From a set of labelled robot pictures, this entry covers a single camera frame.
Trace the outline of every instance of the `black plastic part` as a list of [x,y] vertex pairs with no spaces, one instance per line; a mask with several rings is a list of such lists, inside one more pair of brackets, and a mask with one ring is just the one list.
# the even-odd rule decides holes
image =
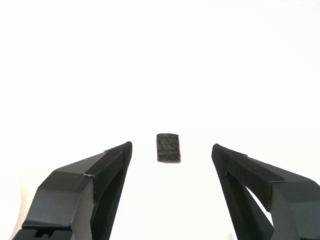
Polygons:
[[[320,240],[320,186],[218,144],[215,165],[238,240]],[[247,188],[271,213],[269,222]]]
[[108,240],[131,156],[127,142],[53,171],[13,240]]

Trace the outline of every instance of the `white surface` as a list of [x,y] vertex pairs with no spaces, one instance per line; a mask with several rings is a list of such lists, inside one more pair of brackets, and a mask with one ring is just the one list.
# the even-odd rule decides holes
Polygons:
[[5,172],[0,175],[1,195],[0,195],[0,213],[1,213],[1,239],[10,238],[20,211],[20,188],[16,174]]
[[[317,180],[319,136],[299,132],[320,130],[319,25],[317,0],[0,1],[15,231],[52,170],[127,140],[115,240],[230,238],[214,143]],[[156,163],[161,132],[181,134],[182,164]]]

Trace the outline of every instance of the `foam sponge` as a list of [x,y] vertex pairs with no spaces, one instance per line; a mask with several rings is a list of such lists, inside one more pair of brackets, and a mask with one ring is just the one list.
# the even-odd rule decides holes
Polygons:
[[179,135],[160,133],[156,136],[157,160],[161,163],[180,163]]

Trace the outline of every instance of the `small black block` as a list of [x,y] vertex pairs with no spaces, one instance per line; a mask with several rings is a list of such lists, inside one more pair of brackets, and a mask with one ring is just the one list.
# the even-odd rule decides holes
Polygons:
[[160,133],[156,136],[157,160],[161,163],[180,163],[179,135]]

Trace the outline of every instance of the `white background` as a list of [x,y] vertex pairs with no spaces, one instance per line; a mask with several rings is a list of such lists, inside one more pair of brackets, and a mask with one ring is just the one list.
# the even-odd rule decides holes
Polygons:
[[111,239],[231,239],[214,143],[320,182],[319,43],[317,0],[1,0],[0,238],[52,170],[132,141]]

